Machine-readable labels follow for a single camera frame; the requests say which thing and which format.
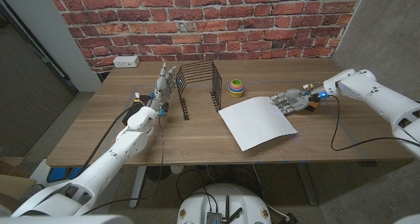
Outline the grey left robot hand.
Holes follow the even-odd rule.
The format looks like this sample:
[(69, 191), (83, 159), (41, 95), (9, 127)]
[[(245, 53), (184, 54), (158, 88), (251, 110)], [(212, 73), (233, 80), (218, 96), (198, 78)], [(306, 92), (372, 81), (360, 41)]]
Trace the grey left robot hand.
[(166, 62), (163, 62), (160, 75), (156, 81), (154, 94), (151, 99), (147, 102), (147, 106), (153, 108), (156, 111), (168, 112), (169, 99), (171, 93), (175, 90), (176, 86), (176, 67), (172, 67), (167, 70)]

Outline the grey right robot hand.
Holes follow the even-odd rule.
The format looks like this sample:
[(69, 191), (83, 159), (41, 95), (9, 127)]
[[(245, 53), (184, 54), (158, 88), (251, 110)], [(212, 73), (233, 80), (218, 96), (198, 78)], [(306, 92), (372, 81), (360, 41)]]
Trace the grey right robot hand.
[(305, 109), (310, 104), (309, 96), (302, 93), (299, 89), (288, 89), (271, 96), (270, 99), (283, 115)]

